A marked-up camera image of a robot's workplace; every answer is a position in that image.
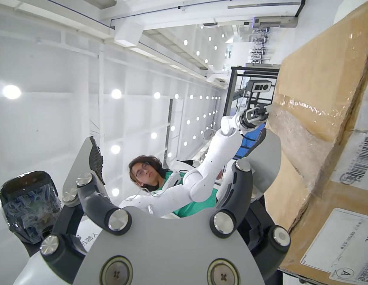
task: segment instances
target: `barcode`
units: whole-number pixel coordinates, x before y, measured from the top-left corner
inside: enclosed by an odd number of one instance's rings
[[[344,175],[345,183],[360,182],[368,170],[368,137],[360,143],[358,156],[354,159],[349,167],[348,172]]]
[[[366,267],[359,273],[358,276],[359,281],[367,282],[368,283],[368,264]]]

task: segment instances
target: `pipe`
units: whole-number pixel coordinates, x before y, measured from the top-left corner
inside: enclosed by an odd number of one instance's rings
[[[118,18],[112,18],[110,20],[110,26],[112,25],[112,21],[117,20],[117,19],[124,19],[124,18],[128,18],[128,17],[135,17],[135,16],[139,16],[139,15],[146,15],[146,14],[151,14],[151,13],[156,13],[156,12],[161,12],[161,11],[168,11],[168,10],[171,10],[171,9],[174,10],[174,9],[180,9],[180,8],[185,8],[185,7],[193,7],[193,6],[196,6],[196,5],[218,3],[218,2],[225,2],[225,1],[234,1],[234,0],[215,0],[215,1],[208,1],[208,2],[199,2],[199,3],[188,4],[188,5],[182,5],[182,6],[179,5],[177,7],[162,8],[160,10],[148,11],[148,12],[143,12],[143,13],[134,14],[134,15],[127,15],[127,16],[122,16],[122,17],[118,17]]]

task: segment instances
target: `brown hair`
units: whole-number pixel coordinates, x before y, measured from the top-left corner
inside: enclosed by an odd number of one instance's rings
[[[160,174],[161,177],[163,177],[163,178],[165,177],[166,171],[163,169],[163,165],[161,164],[161,161],[157,157],[155,157],[155,156],[138,156],[137,158],[135,158],[134,160],[132,160],[128,164],[130,178],[136,185],[138,185],[137,178],[133,174],[131,169],[133,168],[133,166],[136,163],[146,163],[146,162],[148,164],[150,164],[150,166],[152,166]],[[154,190],[157,190],[159,188],[159,185],[151,186],[151,185],[144,184],[143,188],[146,188],[148,191],[154,191]]]

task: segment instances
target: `woman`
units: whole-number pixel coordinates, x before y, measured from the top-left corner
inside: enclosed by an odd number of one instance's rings
[[[128,165],[131,180],[140,188],[146,188],[152,192],[161,190],[172,171],[164,169],[160,160],[155,156],[138,156]],[[191,202],[190,204],[174,211],[178,217],[188,217],[206,208],[212,208],[216,203],[217,190],[213,189],[211,196],[204,202]]]

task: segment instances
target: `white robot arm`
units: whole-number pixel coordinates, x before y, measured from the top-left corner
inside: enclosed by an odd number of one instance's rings
[[[243,110],[236,115],[224,116],[221,128],[209,146],[207,157],[199,167],[189,171],[182,185],[176,185],[157,194],[135,195],[119,207],[135,206],[153,217],[161,217],[191,202],[202,202],[210,197],[219,171],[235,156],[243,134],[255,130],[267,118],[265,108]]]

